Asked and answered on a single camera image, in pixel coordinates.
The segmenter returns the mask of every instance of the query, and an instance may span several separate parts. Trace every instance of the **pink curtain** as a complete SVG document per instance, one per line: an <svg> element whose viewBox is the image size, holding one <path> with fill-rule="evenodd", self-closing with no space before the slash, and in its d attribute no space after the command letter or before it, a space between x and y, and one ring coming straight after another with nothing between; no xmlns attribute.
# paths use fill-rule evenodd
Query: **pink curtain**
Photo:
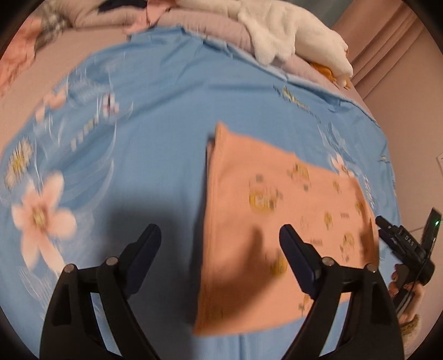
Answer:
<svg viewBox="0 0 443 360"><path fill-rule="evenodd" d="M349 45L352 83L364 99L418 38L424 25L401 0L353 0L334 25Z"/></svg>

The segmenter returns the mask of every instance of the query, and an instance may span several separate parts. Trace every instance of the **pink flower print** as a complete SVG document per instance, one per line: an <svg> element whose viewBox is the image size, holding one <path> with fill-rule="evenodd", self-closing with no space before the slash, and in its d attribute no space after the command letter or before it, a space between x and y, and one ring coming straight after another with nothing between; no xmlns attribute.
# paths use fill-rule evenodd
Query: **pink flower print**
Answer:
<svg viewBox="0 0 443 360"><path fill-rule="evenodd" d="M46 180L41 193L30 182L22 198L22 206L12 205L14 225L22 231L21 253L30 270L37 264L39 253L57 276L65 266L59 251L49 240L49 236L70 239L77 229L72 212L58 208L63 187L63 175L57 172Z"/></svg>
<svg viewBox="0 0 443 360"><path fill-rule="evenodd" d="M118 114L120 107L115 102L115 94L105 94L103 96L103 116L109 118L111 115Z"/></svg>
<svg viewBox="0 0 443 360"><path fill-rule="evenodd" d="M60 109L66 103L66 86L63 86L58 93L52 91L43 96L43 102L35 110L35 119L38 123L45 118L46 106L52 110Z"/></svg>
<svg viewBox="0 0 443 360"><path fill-rule="evenodd" d="M336 154L337 159L334 159L331 156L331 162L332 165L335 167L335 169L338 171L338 174L340 176L349 176L349 177L355 177L354 173L350 170L348 170L348 168L345 165L345 162L343 161L343 158L337 153Z"/></svg>

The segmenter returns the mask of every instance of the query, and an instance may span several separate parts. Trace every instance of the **cable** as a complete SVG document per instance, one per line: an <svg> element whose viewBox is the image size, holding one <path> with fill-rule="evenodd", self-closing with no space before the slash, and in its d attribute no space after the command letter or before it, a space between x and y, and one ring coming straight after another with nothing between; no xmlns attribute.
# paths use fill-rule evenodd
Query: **cable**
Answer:
<svg viewBox="0 0 443 360"><path fill-rule="evenodd" d="M410 288L409 291L408 291L408 294L406 295L406 300L405 300L405 302L404 302L405 304L407 304L407 303L409 302L410 297L412 296L412 295L411 295L411 294L412 294L412 291L414 290L414 287L415 287L415 285L417 284L417 281L418 281L418 279L420 278L420 275L421 275L421 273L422 273L424 267L426 266L427 262L428 262L429 259L431 258L431 253L432 253L432 250L434 249L434 245L435 245L435 240L436 240L436 239L437 239L437 237L434 237L434 240L433 240L433 242L432 242L431 249L429 250L429 252L428 252L428 254L427 254L427 256L426 256L426 259L425 259L425 261L423 262L423 265L422 265L421 268L420 268L420 271L418 272L418 274L417 274L417 276L416 276L416 278L415 278L415 280L414 280L414 282L413 282L411 288ZM401 311L402 309L403 309L403 307L401 307L400 309L397 310L397 315L400 313L400 311Z"/></svg>

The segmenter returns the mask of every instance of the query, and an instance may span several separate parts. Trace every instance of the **wall outlet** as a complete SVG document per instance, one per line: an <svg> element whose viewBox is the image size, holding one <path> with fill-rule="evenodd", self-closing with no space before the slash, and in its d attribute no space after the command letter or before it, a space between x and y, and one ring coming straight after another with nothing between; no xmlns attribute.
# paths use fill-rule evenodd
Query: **wall outlet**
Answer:
<svg viewBox="0 0 443 360"><path fill-rule="evenodd" d="M440 170L443 174L443 153L441 153L440 155L437 156L437 162L440 165Z"/></svg>

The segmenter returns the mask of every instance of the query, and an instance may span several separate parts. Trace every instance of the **human hand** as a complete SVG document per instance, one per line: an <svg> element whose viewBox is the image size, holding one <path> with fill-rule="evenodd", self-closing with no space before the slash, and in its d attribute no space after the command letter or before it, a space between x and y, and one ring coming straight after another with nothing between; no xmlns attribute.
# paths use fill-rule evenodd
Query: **human hand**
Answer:
<svg viewBox="0 0 443 360"><path fill-rule="evenodd" d="M395 284L395 282L398 280L398 274L397 274L398 266L399 264L395 265L396 271L392 273L391 275L392 282L388 285L388 291L391 297L396 296L399 292L399 289ZM403 288L409 291L413 285L414 283L410 282L409 284L405 284ZM424 286L419 282L417 282L414 288L412 289L412 293L414 294L414 297L409 302L408 306L406 307L406 309L398 319L400 326L406 325L407 323L411 322L414 319L415 315L417 314L417 310L423 300L423 296L425 293Z"/></svg>

